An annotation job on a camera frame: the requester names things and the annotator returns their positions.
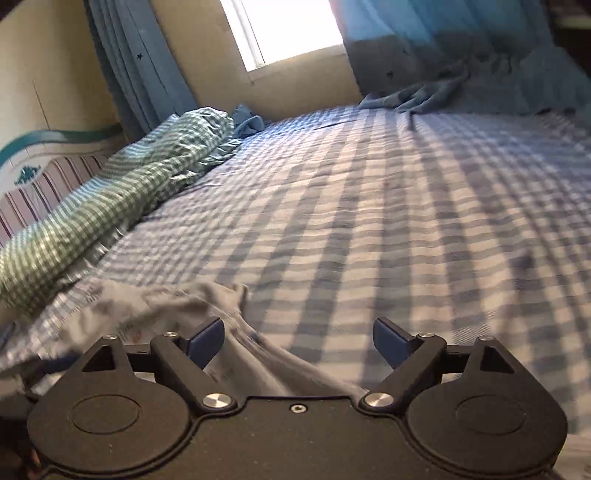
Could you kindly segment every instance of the striped fabric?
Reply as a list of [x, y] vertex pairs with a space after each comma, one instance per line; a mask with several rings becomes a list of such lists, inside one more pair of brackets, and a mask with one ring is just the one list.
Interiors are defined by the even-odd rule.
[[0, 248], [97, 175], [108, 158], [106, 154], [54, 158], [36, 180], [5, 194], [0, 199]]

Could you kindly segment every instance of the metal screw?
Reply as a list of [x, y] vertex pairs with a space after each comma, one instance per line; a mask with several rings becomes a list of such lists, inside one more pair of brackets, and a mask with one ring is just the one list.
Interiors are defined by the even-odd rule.
[[209, 408], [226, 408], [231, 403], [232, 397], [225, 393], [210, 393], [203, 397], [203, 404]]
[[304, 413], [306, 410], [308, 410], [308, 407], [306, 407], [305, 405], [302, 405], [300, 403], [296, 403], [295, 405], [292, 405], [290, 407], [290, 410], [293, 413]]
[[363, 401], [368, 406], [374, 408], [388, 407], [389, 405], [394, 403], [394, 397], [392, 395], [388, 395], [387, 393], [376, 392], [364, 396]]

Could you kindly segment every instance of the circular pad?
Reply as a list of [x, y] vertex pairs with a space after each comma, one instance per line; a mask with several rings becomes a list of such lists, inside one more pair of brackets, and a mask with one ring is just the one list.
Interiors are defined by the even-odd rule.
[[156, 460], [183, 438], [190, 417], [178, 394], [114, 373], [93, 372], [76, 388], [58, 383], [31, 412], [29, 437], [50, 463], [112, 475]]
[[566, 438], [560, 407], [517, 375], [448, 382], [409, 405], [410, 432], [429, 453], [478, 475], [520, 475], [551, 464]]
[[456, 410], [458, 422], [465, 428], [488, 435], [505, 435], [518, 430], [525, 412], [514, 401], [499, 395], [468, 398]]
[[82, 400], [72, 409], [72, 422], [86, 433], [121, 432], [138, 419], [139, 405], [121, 395], [99, 395]]

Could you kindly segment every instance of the teal stripe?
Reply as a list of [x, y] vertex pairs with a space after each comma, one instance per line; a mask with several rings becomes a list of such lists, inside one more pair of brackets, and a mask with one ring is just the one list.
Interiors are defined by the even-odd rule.
[[39, 143], [93, 143], [114, 137], [121, 132], [123, 132], [123, 128], [119, 124], [91, 131], [33, 130], [12, 140], [6, 147], [0, 150], [0, 167], [14, 154], [31, 145]]

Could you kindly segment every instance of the bed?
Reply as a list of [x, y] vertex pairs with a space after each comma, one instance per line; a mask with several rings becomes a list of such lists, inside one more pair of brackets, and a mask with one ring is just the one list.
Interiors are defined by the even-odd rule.
[[591, 433], [591, 141], [565, 117], [356, 107], [272, 125], [126, 234], [0, 368], [43, 354], [93, 280], [244, 283], [245, 319], [340, 380], [389, 373], [372, 321], [501, 340]]

